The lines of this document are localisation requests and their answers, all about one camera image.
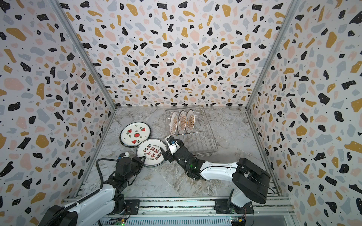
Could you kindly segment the aluminium corner post right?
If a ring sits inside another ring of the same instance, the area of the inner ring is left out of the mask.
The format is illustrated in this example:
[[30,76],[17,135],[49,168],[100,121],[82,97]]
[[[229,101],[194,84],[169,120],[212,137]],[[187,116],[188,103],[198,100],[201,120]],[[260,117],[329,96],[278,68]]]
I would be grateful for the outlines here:
[[292,20],[293,15],[295,14],[295,12],[296,12],[296,10],[298,8],[299,3],[300,3],[300,1],[298,1],[298,0],[292,0],[290,2],[290,6],[289,6],[289,8],[287,10],[287,13],[286,13],[285,18],[283,20],[283,23],[281,24],[281,28],[280,28],[277,36],[276,36],[276,39],[275,39],[275,41],[274,41],[274,43],[273,43],[273,45],[271,47],[271,50],[270,50],[270,52],[269,52],[269,54],[268,54],[268,56],[266,58],[266,62],[264,64],[263,68],[262,68],[261,74],[260,74],[259,78],[257,79],[257,81],[255,83],[255,87],[254,87],[254,89],[252,91],[252,94],[251,94],[251,96],[249,98],[249,101],[248,101],[248,103],[246,105],[246,111],[248,111],[252,107],[253,101],[257,96],[259,88],[262,86],[262,82],[263,82],[264,78],[267,75],[267,72],[268,72],[268,70],[269,70],[269,68],[270,68],[270,66],[272,64],[274,56],[277,54],[277,51],[278,51],[278,49],[280,47],[280,44],[283,41],[285,33],[286,33],[287,29],[288,29],[288,26],[289,26],[289,24],[290,24],[290,22]]

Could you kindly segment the sunburst plate in rack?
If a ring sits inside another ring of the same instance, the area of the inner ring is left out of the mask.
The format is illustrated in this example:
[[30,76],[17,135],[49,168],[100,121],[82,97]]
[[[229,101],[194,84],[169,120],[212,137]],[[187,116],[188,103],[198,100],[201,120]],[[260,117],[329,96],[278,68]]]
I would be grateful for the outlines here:
[[186,122],[186,132],[187,134],[192,133],[195,126],[195,114],[192,109],[187,111],[187,122]]

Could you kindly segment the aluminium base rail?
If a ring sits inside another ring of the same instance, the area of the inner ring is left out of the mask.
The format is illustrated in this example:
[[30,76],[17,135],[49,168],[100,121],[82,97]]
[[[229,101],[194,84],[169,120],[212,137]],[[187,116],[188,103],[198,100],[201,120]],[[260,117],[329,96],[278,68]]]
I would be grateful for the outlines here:
[[266,204],[249,202],[228,207],[227,197],[127,198],[120,215],[92,219],[89,226],[297,226],[286,197],[272,196]]

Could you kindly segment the white plate red rim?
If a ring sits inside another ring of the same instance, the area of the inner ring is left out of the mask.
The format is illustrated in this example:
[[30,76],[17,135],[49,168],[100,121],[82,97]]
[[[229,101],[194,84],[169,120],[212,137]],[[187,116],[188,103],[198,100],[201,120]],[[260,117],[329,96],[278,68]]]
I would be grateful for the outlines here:
[[178,117],[178,133],[181,135],[185,132],[187,125],[187,114],[184,110],[180,111]]

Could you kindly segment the patterned plate rack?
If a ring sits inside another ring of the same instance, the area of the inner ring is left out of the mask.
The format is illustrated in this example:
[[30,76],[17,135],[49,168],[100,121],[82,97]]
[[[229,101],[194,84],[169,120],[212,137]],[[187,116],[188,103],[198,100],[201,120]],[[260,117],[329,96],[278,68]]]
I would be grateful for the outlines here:
[[137,148],[137,157],[145,157],[145,167],[156,167],[164,163],[165,159],[162,150],[167,150],[165,143],[159,139],[148,139],[143,141]]

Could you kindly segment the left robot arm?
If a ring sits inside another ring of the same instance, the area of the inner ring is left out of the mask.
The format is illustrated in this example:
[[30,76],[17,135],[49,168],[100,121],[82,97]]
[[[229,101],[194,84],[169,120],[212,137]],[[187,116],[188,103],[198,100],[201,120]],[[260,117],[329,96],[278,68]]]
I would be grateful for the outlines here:
[[[146,158],[130,158],[122,154],[117,159],[100,158],[96,161],[97,172],[100,177],[100,187],[83,198],[65,206],[54,205],[50,207],[40,226],[90,226],[100,223],[100,219],[107,214],[116,216],[131,214],[132,209],[124,200],[123,191],[132,185],[130,179],[136,178],[142,170]],[[99,162],[108,161],[116,163],[116,170],[108,179],[104,179]]]

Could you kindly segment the orange sunburst plate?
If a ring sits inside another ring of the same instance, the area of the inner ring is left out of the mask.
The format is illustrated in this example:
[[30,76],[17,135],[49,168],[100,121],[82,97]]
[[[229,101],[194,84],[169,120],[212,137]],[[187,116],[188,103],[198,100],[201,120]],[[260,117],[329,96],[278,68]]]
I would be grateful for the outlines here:
[[178,127],[178,115],[177,112],[174,111],[171,115],[171,120],[170,120],[170,135],[174,136],[176,131],[177,131],[177,127]]

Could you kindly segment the aluminium corner post left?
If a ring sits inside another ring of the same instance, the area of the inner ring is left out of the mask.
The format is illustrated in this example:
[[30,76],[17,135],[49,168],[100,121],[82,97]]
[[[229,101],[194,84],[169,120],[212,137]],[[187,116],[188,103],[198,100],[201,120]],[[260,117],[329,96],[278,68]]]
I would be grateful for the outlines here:
[[90,60],[89,56],[87,55],[81,41],[78,39],[75,30],[73,29],[69,19],[66,16],[66,13],[63,11],[62,6],[60,5],[59,1],[49,1],[50,7],[55,12],[56,16],[60,20],[61,24],[63,25],[64,29],[67,31],[70,40],[73,42],[76,50],[79,52],[82,60],[84,61],[87,68],[90,70],[93,78],[98,84],[99,89],[103,93],[106,101],[113,109],[113,111],[117,110],[117,106],[113,102],[110,94],[108,93],[102,79],[100,78],[95,66],[93,65],[92,61]]

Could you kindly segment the aluminium corner post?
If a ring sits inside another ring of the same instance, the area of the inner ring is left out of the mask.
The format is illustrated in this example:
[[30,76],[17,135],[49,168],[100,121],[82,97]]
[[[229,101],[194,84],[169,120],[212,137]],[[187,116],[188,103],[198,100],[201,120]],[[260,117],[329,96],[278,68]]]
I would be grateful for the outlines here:
[[286,13],[285,18],[283,20],[283,23],[281,24],[281,28],[280,28],[277,36],[276,36],[276,39],[275,39],[275,41],[274,41],[274,43],[273,43],[273,45],[271,47],[271,50],[270,50],[270,52],[269,52],[269,54],[268,54],[268,56],[266,58],[266,62],[264,64],[263,68],[262,68],[261,74],[260,74],[259,78],[257,79],[257,81],[255,83],[255,87],[254,87],[254,89],[252,91],[252,94],[251,94],[251,96],[249,98],[249,101],[248,101],[248,103],[246,105],[246,111],[248,111],[252,107],[253,101],[257,96],[259,88],[262,86],[262,82],[263,82],[264,78],[267,75],[267,72],[268,72],[268,70],[269,70],[269,68],[270,68],[270,66],[272,64],[274,56],[277,54],[277,51],[278,51],[278,49],[280,47],[280,44],[283,41],[285,33],[286,33],[287,29],[288,29],[288,26],[289,26],[289,24],[290,24],[290,22],[292,20],[293,15],[295,14],[295,12],[296,12],[296,10],[298,8],[299,3],[300,3],[300,1],[298,1],[298,0],[292,0],[290,2],[290,6],[289,6],[289,8],[287,10],[287,13]]
[[84,61],[87,68],[90,70],[93,78],[98,84],[99,89],[103,93],[106,101],[113,109],[113,111],[117,110],[117,106],[113,102],[110,94],[108,93],[102,79],[100,78],[95,66],[93,65],[92,61],[90,60],[89,56],[87,55],[81,41],[78,39],[75,30],[73,29],[69,19],[66,16],[66,13],[63,11],[62,6],[60,5],[59,1],[49,1],[50,7],[55,12],[56,16],[60,20],[61,24],[63,25],[64,29],[67,31],[70,40],[73,42],[76,50],[79,52],[82,60]]

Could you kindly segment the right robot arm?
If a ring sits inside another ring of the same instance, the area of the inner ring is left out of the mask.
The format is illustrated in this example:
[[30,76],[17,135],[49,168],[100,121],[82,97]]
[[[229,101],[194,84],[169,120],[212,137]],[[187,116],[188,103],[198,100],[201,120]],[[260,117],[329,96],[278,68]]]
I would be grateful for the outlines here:
[[268,197],[270,175],[246,158],[234,163],[211,163],[195,157],[186,147],[177,143],[161,148],[166,161],[177,162],[192,180],[221,180],[232,182],[232,189],[225,204],[217,204],[217,213],[238,212],[250,202],[265,204]]

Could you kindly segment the watermelon pattern plate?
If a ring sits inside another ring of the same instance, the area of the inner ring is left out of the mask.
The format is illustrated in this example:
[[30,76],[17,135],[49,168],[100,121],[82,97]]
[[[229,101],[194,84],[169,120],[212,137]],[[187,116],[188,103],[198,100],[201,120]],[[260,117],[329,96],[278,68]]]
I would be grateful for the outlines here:
[[144,122],[133,122],[120,133],[120,143],[125,147],[137,147],[140,143],[150,138],[151,128]]

